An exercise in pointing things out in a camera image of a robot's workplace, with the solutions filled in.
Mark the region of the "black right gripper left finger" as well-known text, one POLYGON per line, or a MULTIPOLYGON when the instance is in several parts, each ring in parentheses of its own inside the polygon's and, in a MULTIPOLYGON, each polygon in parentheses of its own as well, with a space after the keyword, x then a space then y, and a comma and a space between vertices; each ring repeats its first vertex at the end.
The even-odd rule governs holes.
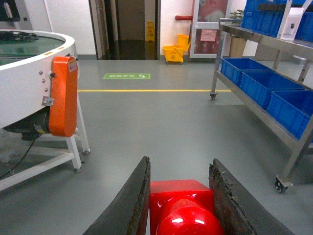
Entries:
POLYGON ((146 234, 150 185, 150 158, 144 156, 113 201, 88 227, 84 234, 146 234))

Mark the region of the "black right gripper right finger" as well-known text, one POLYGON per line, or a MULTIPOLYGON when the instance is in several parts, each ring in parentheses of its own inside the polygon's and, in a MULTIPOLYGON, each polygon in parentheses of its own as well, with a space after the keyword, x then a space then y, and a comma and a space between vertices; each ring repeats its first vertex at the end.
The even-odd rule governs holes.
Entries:
POLYGON ((291 235, 218 160, 209 167, 215 215, 226 235, 291 235))

